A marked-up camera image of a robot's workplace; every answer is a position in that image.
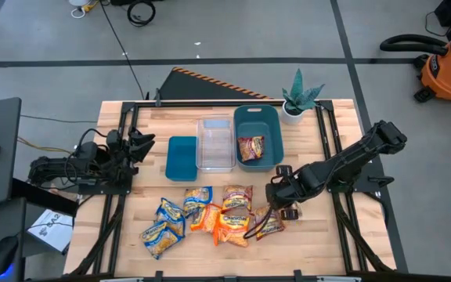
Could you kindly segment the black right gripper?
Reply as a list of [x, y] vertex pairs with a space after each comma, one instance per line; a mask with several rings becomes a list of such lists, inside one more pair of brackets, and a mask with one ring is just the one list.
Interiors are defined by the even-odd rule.
[[320, 188], [311, 187], [299, 179], [299, 172], [293, 172], [290, 165], [276, 166], [276, 175], [265, 185], [265, 196], [269, 206], [257, 208], [252, 216], [254, 225], [244, 234], [244, 239], [263, 237], [280, 231], [282, 220], [299, 220], [302, 216], [298, 204], [320, 194]]

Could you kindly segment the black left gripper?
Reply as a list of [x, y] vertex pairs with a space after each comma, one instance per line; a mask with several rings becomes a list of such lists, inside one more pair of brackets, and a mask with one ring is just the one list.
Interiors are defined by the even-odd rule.
[[111, 179], [127, 179], [136, 175], [139, 169], [133, 163], [143, 162], [155, 142], [154, 134], [131, 132], [129, 141], [124, 139], [119, 131], [113, 129], [108, 132], [106, 144], [108, 146], [109, 161], [106, 170]]

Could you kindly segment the red Maruchan noodle packet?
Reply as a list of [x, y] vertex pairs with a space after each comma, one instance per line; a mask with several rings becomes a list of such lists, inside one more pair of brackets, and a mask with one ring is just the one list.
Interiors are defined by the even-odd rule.
[[237, 139], [241, 161], [253, 161], [263, 157], [265, 151], [265, 137], [239, 137]]
[[255, 228], [255, 238], [256, 240], [261, 240], [272, 233], [282, 232], [285, 230], [285, 225], [280, 217], [280, 214], [276, 210], [272, 210], [270, 216], [265, 222], [264, 217], [270, 210], [269, 206], [262, 208], [257, 208], [254, 210], [254, 224], [258, 227]]
[[222, 212], [230, 212], [235, 209], [252, 209], [253, 186], [230, 185], [223, 190]]

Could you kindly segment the blue Maruchan noodle packet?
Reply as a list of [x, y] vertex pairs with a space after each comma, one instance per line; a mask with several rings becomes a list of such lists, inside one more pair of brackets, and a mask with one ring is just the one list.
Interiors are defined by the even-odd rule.
[[183, 210], [173, 202], [162, 197], [161, 204], [156, 210], [156, 221], [164, 221], [180, 237], [185, 236], [186, 218]]
[[213, 199], [213, 188], [203, 186], [187, 189], [184, 194], [183, 211], [186, 218], [210, 204]]
[[180, 242], [183, 237], [169, 227], [168, 222], [155, 222], [150, 228], [139, 235], [144, 247], [158, 260], [162, 254], [173, 245]]

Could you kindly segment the orange Maruchan noodle packet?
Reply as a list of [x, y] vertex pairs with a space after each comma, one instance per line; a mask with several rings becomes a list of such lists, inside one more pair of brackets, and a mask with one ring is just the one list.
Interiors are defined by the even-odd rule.
[[193, 218], [190, 225], [192, 231], [203, 231], [205, 233], [213, 233], [222, 208], [216, 204], [207, 204]]
[[250, 218], [247, 216], [220, 214], [213, 232], [214, 245], [229, 243], [246, 248], [248, 242], [244, 235], [248, 231], [249, 223]]

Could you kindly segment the shallow teal plastic tray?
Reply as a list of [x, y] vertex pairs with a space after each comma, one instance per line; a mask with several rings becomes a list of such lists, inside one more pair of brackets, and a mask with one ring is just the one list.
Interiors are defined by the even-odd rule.
[[193, 182], [197, 179], [196, 136], [172, 136], [168, 143], [165, 176], [174, 182]]

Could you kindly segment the clear plastic bin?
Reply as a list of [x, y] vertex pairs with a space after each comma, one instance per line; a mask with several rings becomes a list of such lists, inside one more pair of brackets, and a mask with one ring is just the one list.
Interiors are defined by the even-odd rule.
[[203, 173], [229, 173], [236, 165], [233, 119], [207, 115], [197, 120], [196, 165]]

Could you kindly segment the black mat with hazard stripe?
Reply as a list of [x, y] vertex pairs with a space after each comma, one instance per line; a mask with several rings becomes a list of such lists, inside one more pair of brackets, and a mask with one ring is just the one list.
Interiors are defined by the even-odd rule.
[[259, 92], [182, 67], [171, 69], [157, 93], [161, 99], [271, 99]]

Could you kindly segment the deep teal plastic bin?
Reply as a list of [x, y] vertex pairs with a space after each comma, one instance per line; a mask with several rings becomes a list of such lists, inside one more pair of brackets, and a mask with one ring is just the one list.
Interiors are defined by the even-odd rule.
[[279, 114], [270, 105], [245, 105], [237, 107], [233, 115], [236, 138], [264, 137], [263, 155], [256, 160], [242, 161], [239, 143], [236, 159], [245, 172], [267, 172], [284, 159], [283, 139]]

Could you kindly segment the white printed paper sheet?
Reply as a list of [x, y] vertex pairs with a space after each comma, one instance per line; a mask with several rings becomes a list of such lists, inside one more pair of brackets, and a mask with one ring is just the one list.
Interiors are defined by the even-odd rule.
[[73, 218], [46, 209], [26, 231], [51, 248], [64, 253], [72, 238]]

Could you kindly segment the green plant in white pot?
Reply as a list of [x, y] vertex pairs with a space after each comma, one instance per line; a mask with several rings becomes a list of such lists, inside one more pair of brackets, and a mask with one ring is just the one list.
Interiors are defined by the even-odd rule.
[[286, 125], [298, 124], [304, 112], [316, 106], [316, 99], [324, 88], [324, 84], [304, 89], [303, 76], [297, 69], [290, 91], [282, 89], [284, 102], [280, 112], [280, 120]]

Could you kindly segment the black computer mouse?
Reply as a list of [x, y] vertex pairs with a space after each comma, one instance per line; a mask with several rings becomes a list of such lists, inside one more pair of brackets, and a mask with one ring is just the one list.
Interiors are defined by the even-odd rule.
[[19, 240], [17, 235], [3, 237], [0, 240], [0, 276], [9, 270], [18, 246]]

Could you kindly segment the orange shop vacuum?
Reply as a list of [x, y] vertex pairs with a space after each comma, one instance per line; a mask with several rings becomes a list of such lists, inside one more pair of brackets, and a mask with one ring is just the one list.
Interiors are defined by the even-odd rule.
[[439, 98], [451, 101], [451, 40], [443, 42], [420, 34], [401, 34], [383, 40], [385, 52], [421, 52], [413, 60], [422, 88], [413, 95], [419, 103]]

